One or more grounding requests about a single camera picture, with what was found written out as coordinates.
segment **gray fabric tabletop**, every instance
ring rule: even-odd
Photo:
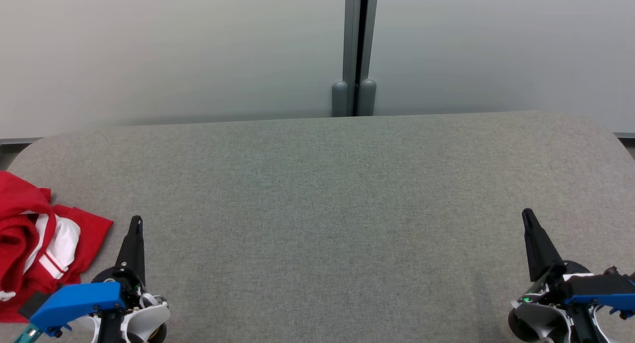
[[[563,259],[635,271],[635,162],[568,115],[110,128],[42,139],[9,170],[115,221],[86,281],[143,217],[167,342],[517,342],[525,207]],[[77,331],[57,341],[90,341]]]

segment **folded red clothing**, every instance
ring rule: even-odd
[[[79,283],[113,225],[50,201],[50,189],[0,171],[0,322],[26,322],[18,309],[34,291]]]

